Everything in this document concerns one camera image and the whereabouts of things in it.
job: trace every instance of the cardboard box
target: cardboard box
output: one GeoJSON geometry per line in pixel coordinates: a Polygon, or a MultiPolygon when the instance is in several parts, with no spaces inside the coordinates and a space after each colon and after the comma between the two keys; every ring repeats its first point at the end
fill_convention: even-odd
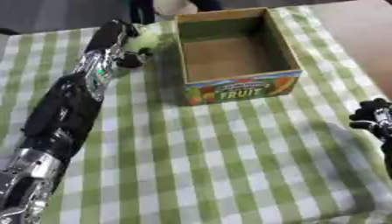
{"type": "Polygon", "coordinates": [[[177,28],[191,105],[286,95],[301,74],[266,8],[180,15],[177,28]]]}

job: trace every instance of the screw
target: screw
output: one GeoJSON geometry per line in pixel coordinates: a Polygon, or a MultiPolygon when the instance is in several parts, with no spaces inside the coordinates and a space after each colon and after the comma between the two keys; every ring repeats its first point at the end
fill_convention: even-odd
{"type": "Polygon", "coordinates": [[[1,224],[10,224],[12,222],[12,218],[7,217],[1,220],[1,224]]]}

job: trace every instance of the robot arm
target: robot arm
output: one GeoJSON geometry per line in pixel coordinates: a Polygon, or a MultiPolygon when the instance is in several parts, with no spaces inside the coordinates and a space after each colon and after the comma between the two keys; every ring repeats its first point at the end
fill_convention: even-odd
{"type": "Polygon", "coordinates": [[[113,78],[112,64],[140,66],[137,52],[123,50],[127,39],[136,36],[131,24],[113,20],[102,26],[79,65],[59,78],[32,111],[22,129],[23,141],[0,171],[0,223],[39,222],[94,125],[113,78]]]}
{"type": "Polygon", "coordinates": [[[360,108],[350,115],[350,127],[367,130],[382,141],[387,173],[392,178],[392,103],[378,98],[363,101],[360,108]]]}

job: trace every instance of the green checkered tablecloth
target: green checkered tablecloth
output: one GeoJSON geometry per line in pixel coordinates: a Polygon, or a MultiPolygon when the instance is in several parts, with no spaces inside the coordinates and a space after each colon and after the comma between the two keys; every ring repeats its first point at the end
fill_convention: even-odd
{"type": "MultiPolygon", "coordinates": [[[[305,70],[291,94],[179,106],[168,44],[143,70],[118,72],[43,223],[392,222],[380,145],[347,127],[358,102],[381,92],[310,8],[272,13],[305,70]]],[[[2,159],[92,34],[9,39],[0,64],[2,159]]]]}

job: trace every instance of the wooden table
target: wooden table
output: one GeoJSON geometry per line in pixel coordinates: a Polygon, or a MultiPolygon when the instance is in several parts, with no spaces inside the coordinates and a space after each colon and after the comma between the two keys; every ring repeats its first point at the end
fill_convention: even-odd
{"type": "Polygon", "coordinates": [[[313,6],[328,31],[392,98],[392,6],[358,0],[313,6]]]}

